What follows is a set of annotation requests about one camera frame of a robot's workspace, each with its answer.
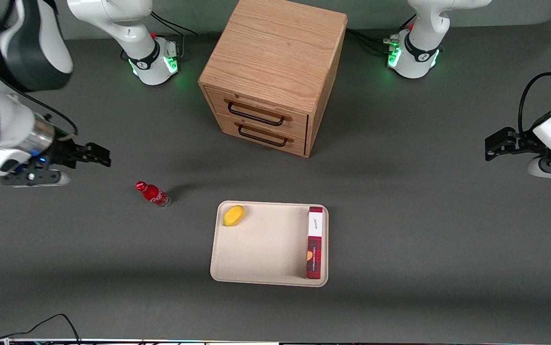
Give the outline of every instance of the black metal handle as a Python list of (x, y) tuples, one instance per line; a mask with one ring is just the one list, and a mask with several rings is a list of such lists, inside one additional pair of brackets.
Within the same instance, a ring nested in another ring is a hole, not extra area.
[(263, 124), (267, 124), (267, 125), (271, 125), (271, 126), (282, 126), (282, 124), (284, 123), (284, 116), (282, 116), (282, 118), (280, 118), (280, 121), (273, 122), (273, 121), (265, 120), (264, 118), (260, 118), (260, 117), (256, 117), (256, 116), (253, 116), (253, 115), (250, 115), (250, 114), (246, 114), (245, 112), (235, 111), (235, 110), (232, 109), (232, 107), (233, 107), (233, 102), (230, 101), (228, 109), (229, 109), (229, 112), (231, 114), (242, 116), (242, 117), (245, 117), (245, 118), (249, 118), (250, 120), (262, 122)]
[(243, 129), (243, 125), (238, 125), (238, 126), (239, 126), (239, 128), (238, 128), (239, 135), (245, 136), (246, 138), (250, 138), (250, 139), (253, 139), (253, 140), (258, 140), (260, 142), (264, 142), (265, 144), (273, 145), (273, 146), (276, 146), (276, 147), (284, 147), (284, 145), (286, 145), (286, 143), (288, 141), (288, 139), (286, 139), (286, 138), (284, 138), (284, 142), (274, 142), (274, 141), (271, 141), (271, 140), (259, 138), (258, 136), (249, 135), (248, 133), (242, 132), (241, 130)]

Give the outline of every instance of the green led light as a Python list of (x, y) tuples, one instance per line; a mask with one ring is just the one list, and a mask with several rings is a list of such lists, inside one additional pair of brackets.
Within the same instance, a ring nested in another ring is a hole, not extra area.
[(169, 69), (169, 72), (171, 72), (171, 74), (177, 72), (177, 59), (175, 59), (174, 57), (162, 57), (162, 60), (164, 61), (165, 65), (167, 65), (167, 68)]
[(435, 57), (433, 58), (433, 62), (431, 63), (431, 67), (435, 66), (435, 62), (437, 61), (437, 56), (439, 55), (439, 49), (437, 49), (437, 52), (435, 52)]
[(133, 69), (133, 74), (137, 76), (137, 70), (135, 70), (135, 66), (133, 66), (133, 63), (131, 62), (131, 59), (128, 60), (129, 65), (131, 65), (131, 68)]
[(391, 53), (391, 57), (389, 57), (389, 66), (394, 67), (399, 62), (399, 57), (401, 56), (401, 48), (398, 48)]

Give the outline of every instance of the tray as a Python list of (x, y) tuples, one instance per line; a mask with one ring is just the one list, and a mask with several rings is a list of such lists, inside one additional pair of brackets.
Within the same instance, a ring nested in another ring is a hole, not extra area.
[[(245, 208), (234, 227), (222, 225), (232, 206)], [(320, 279), (306, 279), (308, 212), (323, 208)], [(212, 251), (212, 278), (243, 282), (320, 288), (329, 277), (329, 213), (322, 205), (224, 201), (218, 206)]]

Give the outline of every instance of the tabletop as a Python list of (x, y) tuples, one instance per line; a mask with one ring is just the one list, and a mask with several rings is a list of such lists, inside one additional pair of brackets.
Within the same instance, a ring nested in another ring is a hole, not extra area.
[[(35, 96), (113, 163), (80, 163), (63, 187), (0, 184), (0, 335), (64, 312), (83, 338), (551, 343), (551, 180), (527, 173), (532, 155), (483, 151), (551, 70), (551, 23), (453, 28), (420, 80), (346, 35), (309, 159), (220, 131), (197, 85), (216, 40), (187, 39), (181, 73), (157, 87), (115, 41), (68, 42), (69, 85)], [(527, 126), (551, 109), (546, 79)], [(150, 205), (139, 180), (174, 203)], [(228, 199), (325, 205), (326, 286), (214, 281)], [(71, 334), (52, 322), (32, 336)]]

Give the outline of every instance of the red bottle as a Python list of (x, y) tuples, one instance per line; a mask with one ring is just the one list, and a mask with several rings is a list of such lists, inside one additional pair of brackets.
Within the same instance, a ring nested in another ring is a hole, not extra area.
[(171, 198), (166, 192), (163, 192), (155, 185), (146, 184), (144, 181), (139, 181), (135, 184), (135, 188), (139, 190), (147, 201), (150, 201), (162, 209), (171, 205)]

